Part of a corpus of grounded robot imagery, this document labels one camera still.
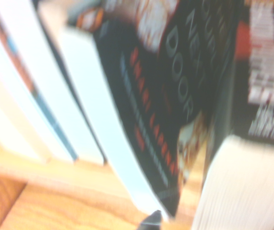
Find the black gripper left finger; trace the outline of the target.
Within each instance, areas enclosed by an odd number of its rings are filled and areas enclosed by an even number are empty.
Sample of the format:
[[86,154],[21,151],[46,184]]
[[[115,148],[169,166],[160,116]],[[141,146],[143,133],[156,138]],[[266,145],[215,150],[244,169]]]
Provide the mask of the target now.
[[162,215],[160,210],[154,211],[146,217],[138,226],[138,230],[160,230]]

